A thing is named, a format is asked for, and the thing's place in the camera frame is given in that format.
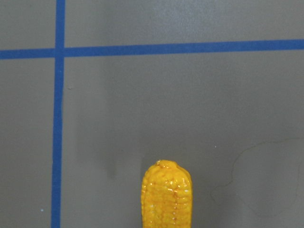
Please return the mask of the yellow corn cob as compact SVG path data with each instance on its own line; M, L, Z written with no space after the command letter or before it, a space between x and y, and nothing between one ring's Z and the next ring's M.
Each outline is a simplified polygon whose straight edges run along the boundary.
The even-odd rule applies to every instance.
M193 190L190 173L174 161L158 160L142 179L143 228L190 228Z

